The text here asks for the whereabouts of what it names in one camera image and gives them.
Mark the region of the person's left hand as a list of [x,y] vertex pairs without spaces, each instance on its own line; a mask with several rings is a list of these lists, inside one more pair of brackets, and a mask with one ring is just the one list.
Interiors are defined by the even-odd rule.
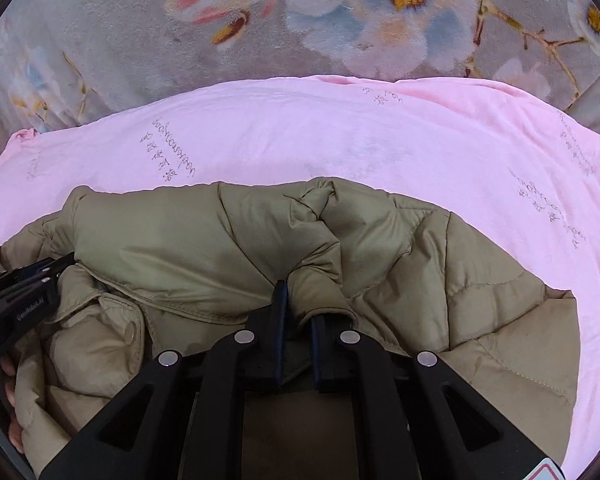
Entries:
[[15,413],[15,379],[15,365],[12,364],[9,356],[2,356],[0,359],[0,426],[6,429],[10,444],[22,455],[24,453],[23,428]]

